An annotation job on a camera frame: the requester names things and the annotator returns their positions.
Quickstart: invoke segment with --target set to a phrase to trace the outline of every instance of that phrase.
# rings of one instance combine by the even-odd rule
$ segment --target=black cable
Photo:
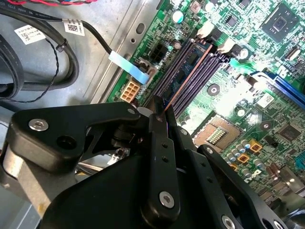
[[[29,100],[29,101],[18,101],[18,100],[14,100],[14,99],[4,99],[4,100],[8,100],[8,101],[11,101],[13,103],[21,103],[21,104],[27,104],[27,103],[33,103],[39,99],[41,99],[48,91],[49,89],[51,88],[51,86],[53,85],[54,83],[54,80],[56,78],[56,76],[58,75],[59,73],[59,60],[58,60],[58,55],[57,55],[57,52],[56,52],[56,48],[54,47],[54,45],[51,43],[51,41],[49,41],[48,39],[46,39],[46,41],[50,44],[50,46],[53,48],[53,51],[54,51],[54,54],[55,54],[55,59],[56,59],[56,72],[55,72],[55,75],[53,76],[50,84],[48,85],[48,87],[45,89],[45,91],[40,95],[38,96],[36,99],[34,100]]]

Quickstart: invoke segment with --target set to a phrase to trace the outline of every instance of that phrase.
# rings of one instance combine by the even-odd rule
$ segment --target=white sticker
[[[269,95],[268,93],[264,94],[264,96],[257,102],[258,105],[260,105],[262,108],[266,108],[274,98]]]
[[[80,20],[62,19],[65,31],[79,36],[85,36],[84,26]]]
[[[41,31],[30,25],[16,29],[15,33],[26,45],[46,39],[46,36]]]

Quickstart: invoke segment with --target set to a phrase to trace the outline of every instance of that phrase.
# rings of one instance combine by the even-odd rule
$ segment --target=screw head
[[[49,128],[49,124],[43,119],[35,118],[29,121],[29,127],[35,131],[45,131]]]
[[[225,228],[227,229],[235,229],[235,224],[233,223],[233,221],[227,217],[226,215],[223,215],[221,217],[221,220],[223,221],[223,224],[225,226]]]
[[[181,129],[180,131],[181,131],[181,133],[183,133],[184,135],[187,135],[187,131],[186,131],[186,130]]]
[[[213,154],[213,150],[210,147],[207,147],[206,151],[208,151],[209,154]]]
[[[161,123],[163,122],[163,120],[160,117],[156,117],[156,119]]]
[[[274,221],[274,224],[275,224],[277,229],[283,229],[282,225],[279,222]]]
[[[159,200],[160,200],[161,204],[166,208],[173,208],[175,205],[175,201],[174,201],[172,195],[165,191],[160,192]]]
[[[135,111],[134,111],[133,109],[130,109],[130,108],[129,108],[129,109],[127,109],[127,111],[128,111],[129,113],[133,114],[133,115],[135,114]]]

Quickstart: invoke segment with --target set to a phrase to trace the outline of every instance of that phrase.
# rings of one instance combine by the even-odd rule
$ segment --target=electrolytic capacitor
[[[266,170],[266,172],[268,173],[268,175],[272,177],[273,180],[277,180],[277,179],[278,179],[276,173],[275,173],[274,171],[272,171],[272,169],[271,169],[270,166],[267,166],[267,167],[265,168],[265,170]]]
[[[240,155],[241,155],[241,153],[237,149],[232,149],[231,152],[235,157],[240,157]]]
[[[246,148],[246,149],[250,149],[251,145],[247,140],[242,140],[241,144]]]
[[[254,164],[259,169],[264,169],[265,168],[265,164],[262,162],[261,159],[255,159]]]
[[[224,160],[226,161],[226,163],[227,163],[228,165],[231,165],[231,164],[232,164],[231,161],[230,161],[227,157],[225,157]]]
[[[270,164],[270,167],[271,167],[272,171],[275,172],[275,173],[277,173],[277,174],[279,174],[279,173],[281,172],[280,168],[279,168],[279,167],[277,166],[277,164],[274,163],[274,162],[272,162],[272,163]]]
[[[242,145],[237,145],[236,148],[238,149],[239,152],[244,153],[246,152],[245,148]]]
[[[247,168],[244,168],[244,169],[242,170],[242,173],[243,173],[243,175],[244,175],[246,178],[250,178],[250,177],[251,177],[251,173],[250,173],[250,171],[249,171]]]
[[[227,157],[229,158],[230,161],[236,161],[236,158],[234,157],[234,155],[232,153],[228,153]]]

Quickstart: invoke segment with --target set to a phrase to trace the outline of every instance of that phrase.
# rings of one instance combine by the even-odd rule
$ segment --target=blue tape
[[[130,63],[128,60],[126,60],[116,52],[112,51],[110,53],[109,60],[124,69],[141,84],[146,84],[148,82],[148,74],[141,72],[140,69],[138,69],[136,66],[134,66],[132,63]]]

